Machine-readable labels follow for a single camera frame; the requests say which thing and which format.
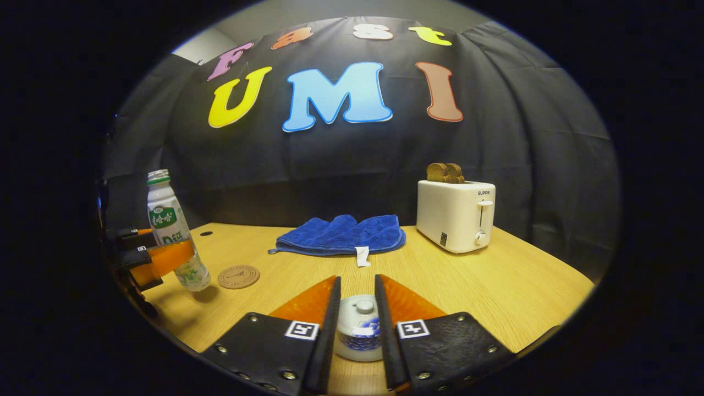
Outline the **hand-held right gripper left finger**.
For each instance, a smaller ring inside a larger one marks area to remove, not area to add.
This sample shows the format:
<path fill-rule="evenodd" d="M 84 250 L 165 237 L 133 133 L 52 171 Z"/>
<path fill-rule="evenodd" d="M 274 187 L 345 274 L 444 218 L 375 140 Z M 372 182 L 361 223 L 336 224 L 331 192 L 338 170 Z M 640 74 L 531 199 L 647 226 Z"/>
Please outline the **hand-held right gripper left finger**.
<path fill-rule="evenodd" d="M 327 394 L 340 303 L 331 276 L 269 314 L 245 313 L 202 356 L 262 393 Z"/>

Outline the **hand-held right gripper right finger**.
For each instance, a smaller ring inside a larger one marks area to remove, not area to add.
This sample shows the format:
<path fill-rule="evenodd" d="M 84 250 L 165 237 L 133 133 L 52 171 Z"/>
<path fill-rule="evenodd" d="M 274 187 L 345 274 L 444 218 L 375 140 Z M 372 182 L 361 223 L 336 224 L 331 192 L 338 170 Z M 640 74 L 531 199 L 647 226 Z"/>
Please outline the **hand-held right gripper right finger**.
<path fill-rule="evenodd" d="M 387 388 L 457 394 L 517 359 L 467 312 L 447 314 L 388 276 L 375 276 Z"/>

